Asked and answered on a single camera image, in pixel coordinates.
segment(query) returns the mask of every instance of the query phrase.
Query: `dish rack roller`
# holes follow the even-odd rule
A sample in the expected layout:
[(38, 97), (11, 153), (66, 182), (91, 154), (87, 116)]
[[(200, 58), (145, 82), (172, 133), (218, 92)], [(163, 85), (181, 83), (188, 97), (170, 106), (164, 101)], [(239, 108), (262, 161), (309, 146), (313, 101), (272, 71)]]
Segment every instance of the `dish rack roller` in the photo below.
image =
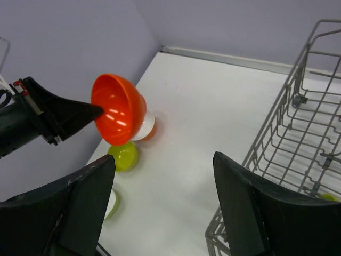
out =
[[(326, 23), (339, 29), (317, 33)], [(299, 193), (341, 199), (341, 54), (314, 48), (338, 33), (341, 20), (316, 23), (242, 166)], [(333, 67), (306, 69), (316, 57)], [(210, 256), (230, 255), (220, 208), (205, 235)]]

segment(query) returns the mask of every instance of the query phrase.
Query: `table top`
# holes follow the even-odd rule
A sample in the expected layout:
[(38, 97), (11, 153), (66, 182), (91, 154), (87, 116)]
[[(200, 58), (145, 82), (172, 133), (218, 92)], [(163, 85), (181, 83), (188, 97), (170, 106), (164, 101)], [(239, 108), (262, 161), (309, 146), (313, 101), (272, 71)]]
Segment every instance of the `table top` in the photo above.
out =
[[(158, 53), (137, 89), (157, 132), (140, 159), (116, 173), (118, 211), (99, 242), (111, 255), (208, 255), (205, 230), (218, 208), (213, 155), (242, 163), (286, 75)], [(106, 154), (102, 140), (90, 158)]]

